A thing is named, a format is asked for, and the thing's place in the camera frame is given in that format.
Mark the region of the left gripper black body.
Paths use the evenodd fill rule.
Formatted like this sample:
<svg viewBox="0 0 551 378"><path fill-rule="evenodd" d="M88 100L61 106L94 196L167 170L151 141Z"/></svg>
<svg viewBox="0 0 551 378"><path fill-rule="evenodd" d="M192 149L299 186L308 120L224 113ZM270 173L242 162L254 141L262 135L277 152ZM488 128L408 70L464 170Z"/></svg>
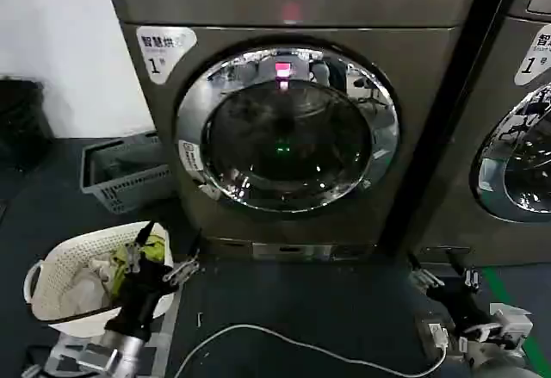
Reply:
<svg viewBox="0 0 551 378"><path fill-rule="evenodd" d="M170 283L163 280L171 267L150 260L143 261L139 266L139 272L126 275L119 293L121 310L107 322L105 331L149 340L157 304L163 296L173 292Z"/></svg>

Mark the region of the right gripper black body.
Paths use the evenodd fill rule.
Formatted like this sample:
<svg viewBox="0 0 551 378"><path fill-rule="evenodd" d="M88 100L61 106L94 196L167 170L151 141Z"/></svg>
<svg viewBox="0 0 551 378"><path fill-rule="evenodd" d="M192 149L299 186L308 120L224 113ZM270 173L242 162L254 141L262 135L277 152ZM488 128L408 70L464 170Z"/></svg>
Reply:
<svg viewBox="0 0 551 378"><path fill-rule="evenodd" d="M426 295L447 309L459 336L481 336L485 329L490 335L496 335L500 330L500 324L478 307L473 290L462 280L433 282L427 287Z"/></svg>

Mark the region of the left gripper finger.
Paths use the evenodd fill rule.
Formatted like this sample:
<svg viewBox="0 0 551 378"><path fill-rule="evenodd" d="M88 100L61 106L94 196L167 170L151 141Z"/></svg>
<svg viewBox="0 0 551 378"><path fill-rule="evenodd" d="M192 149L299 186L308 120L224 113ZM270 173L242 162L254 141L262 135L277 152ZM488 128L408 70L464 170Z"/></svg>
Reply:
<svg viewBox="0 0 551 378"><path fill-rule="evenodd" d="M176 263L173 268L163 276L163 282L171 286L182 286L200 268L201 235L197 234L192 241L186 258Z"/></svg>
<svg viewBox="0 0 551 378"><path fill-rule="evenodd" d="M125 273L139 273L139 262L141 259L142 248L148 240L152 231L152 222L149 221L144 227L142 227L133 242L126 245L127 261Z"/></svg>

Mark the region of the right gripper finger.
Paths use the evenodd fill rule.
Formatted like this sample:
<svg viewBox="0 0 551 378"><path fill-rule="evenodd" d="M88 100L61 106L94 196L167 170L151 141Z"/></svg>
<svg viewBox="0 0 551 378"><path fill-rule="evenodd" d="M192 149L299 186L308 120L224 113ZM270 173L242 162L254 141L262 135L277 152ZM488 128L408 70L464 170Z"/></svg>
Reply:
<svg viewBox="0 0 551 378"><path fill-rule="evenodd" d="M477 294L480 290L480 274L474 269L467 267L461 256L453 251L447 251L449 263L455 273L462 279L466 289L471 293Z"/></svg>
<svg viewBox="0 0 551 378"><path fill-rule="evenodd" d="M410 281L418 289L440 288L444 282L437 276L423 268L418 258L411 252L407 252L408 262L411 266Z"/></svg>

